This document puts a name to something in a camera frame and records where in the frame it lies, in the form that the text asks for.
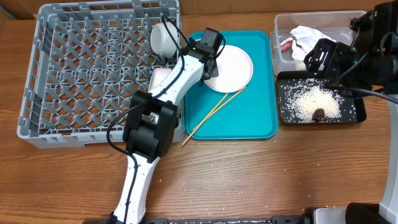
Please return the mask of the brown food scrap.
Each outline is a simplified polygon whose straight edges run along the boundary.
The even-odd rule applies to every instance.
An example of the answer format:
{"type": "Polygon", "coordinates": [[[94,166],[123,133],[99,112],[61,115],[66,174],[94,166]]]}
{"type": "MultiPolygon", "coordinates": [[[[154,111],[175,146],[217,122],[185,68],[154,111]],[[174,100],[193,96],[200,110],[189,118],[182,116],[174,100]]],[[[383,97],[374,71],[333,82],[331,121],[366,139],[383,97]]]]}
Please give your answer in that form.
{"type": "Polygon", "coordinates": [[[316,122],[320,122],[325,117],[325,110],[323,108],[318,108],[312,114],[312,119],[316,122]]]}

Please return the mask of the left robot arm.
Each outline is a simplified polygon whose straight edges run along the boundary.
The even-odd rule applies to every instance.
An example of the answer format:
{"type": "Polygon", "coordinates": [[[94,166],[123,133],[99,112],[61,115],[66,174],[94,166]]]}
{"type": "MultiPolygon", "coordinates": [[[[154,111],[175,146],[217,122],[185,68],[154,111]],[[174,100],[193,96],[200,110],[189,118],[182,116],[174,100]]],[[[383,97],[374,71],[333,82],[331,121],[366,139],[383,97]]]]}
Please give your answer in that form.
{"type": "Polygon", "coordinates": [[[121,198],[108,223],[140,223],[146,214],[146,199],[157,163],[172,143],[178,104],[196,83],[218,76],[216,59],[225,46],[217,30],[206,28],[200,40],[190,39],[180,49],[171,72],[148,92],[137,91],[128,110],[116,117],[109,129],[126,118],[123,141],[127,172],[121,198]]]}

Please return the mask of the white napkin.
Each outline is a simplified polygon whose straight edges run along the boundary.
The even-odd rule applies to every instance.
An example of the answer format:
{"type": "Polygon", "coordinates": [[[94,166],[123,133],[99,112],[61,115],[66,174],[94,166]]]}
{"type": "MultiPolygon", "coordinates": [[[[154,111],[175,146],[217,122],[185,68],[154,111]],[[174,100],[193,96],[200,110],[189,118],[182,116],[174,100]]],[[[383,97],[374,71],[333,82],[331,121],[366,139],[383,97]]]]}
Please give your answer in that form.
{"type": "Polygon", "coordinates": [[[292,58],[294,60],[304,60],[320,39],[329,39],[335,42],[334,39],[319,30],[306,26],[298,26],[292,29],[290,34],[294,38],[292,42],[292,58]]]}

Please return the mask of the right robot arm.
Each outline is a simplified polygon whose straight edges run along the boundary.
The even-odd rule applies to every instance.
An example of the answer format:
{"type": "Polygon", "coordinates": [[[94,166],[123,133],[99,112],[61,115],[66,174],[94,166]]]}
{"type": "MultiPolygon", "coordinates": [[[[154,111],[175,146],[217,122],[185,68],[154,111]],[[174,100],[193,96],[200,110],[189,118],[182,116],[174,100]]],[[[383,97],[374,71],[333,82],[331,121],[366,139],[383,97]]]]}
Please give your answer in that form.
{"type": "Polygon", "coordinates": [[[350,45],[320,39],[304,63],[308,72],[329,79],[326,89],[387,100],[391,146],[384,195],[378,204],[350,203],[345,223],[397,223],[397,1],[352,17],[349,28],[356,33],[350,45]]]}

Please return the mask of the grey bowl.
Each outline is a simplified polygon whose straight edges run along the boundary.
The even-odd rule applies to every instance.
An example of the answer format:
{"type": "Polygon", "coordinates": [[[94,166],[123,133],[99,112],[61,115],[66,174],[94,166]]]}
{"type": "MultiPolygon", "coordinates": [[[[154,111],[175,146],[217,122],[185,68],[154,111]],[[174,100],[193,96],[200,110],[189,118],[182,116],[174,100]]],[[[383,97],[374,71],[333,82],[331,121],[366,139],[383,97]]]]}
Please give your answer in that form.
{"type": "Polygon", "coordinates": [[[150,33],[150,46],[153,53],[156,55],[163,54],[165,58],[173,58],[177,52],[177,47],[163,23],[153,26],[150,33]]]}

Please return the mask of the small white bowl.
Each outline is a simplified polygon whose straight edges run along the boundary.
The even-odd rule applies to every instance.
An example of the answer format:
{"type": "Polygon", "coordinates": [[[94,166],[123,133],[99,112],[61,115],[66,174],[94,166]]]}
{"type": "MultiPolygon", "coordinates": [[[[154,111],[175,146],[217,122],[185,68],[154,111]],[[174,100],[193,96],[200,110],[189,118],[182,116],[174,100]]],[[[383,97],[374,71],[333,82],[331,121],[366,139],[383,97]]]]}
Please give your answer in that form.
{"type": "Polygon", "coordinates": [[[149,90],[158,86],[171,71],[171,68],[155,68],[150,78],[149,90]]]}

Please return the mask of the red snack wrapper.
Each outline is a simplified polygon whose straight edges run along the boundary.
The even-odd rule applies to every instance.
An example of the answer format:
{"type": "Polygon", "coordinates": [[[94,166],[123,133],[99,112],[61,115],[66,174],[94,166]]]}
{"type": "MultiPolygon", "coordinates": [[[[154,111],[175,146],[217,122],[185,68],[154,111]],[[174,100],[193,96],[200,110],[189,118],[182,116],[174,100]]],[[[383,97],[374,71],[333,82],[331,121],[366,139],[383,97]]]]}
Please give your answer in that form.
{"type": "Polygon", "coordinates": [[[293,46],[293,42],[295,40],[294,36],[290,36],[287,39],[283,40],[280,42],[280,51],[285,52],[286,50],[289,50],[293,46]]]}

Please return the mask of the white plate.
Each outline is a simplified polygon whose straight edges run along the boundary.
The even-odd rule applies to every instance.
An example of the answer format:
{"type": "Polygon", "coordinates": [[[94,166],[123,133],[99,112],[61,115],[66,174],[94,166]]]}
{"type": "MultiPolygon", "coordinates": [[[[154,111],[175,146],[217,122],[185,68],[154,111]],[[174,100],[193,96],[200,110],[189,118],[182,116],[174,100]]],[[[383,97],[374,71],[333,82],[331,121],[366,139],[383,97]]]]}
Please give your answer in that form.
{"type": "Polygon", "coordinates": [[[205,80],[206,85],[212,90],[232,93],[244,88],[250,82],[254,65],[243,49],[226,45],[216,62],[218,76],[205,80]]]}

